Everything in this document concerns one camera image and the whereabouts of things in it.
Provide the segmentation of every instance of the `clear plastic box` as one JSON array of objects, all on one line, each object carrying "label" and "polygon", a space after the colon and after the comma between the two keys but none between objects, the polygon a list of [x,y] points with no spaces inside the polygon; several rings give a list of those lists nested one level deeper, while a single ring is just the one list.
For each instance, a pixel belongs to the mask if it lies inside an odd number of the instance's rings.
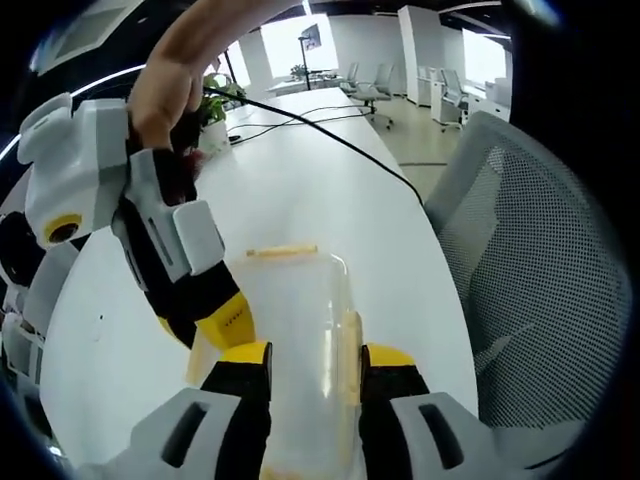
[{"label": "clear plastic box", "polygon": [[[351,478],[362,333],[346,266],[309,247],[250,253],[229,268],[249,301],[257,339],[273,344],[261,479]],[[219,355],[196,335],[191,381],[199,385]]]}]

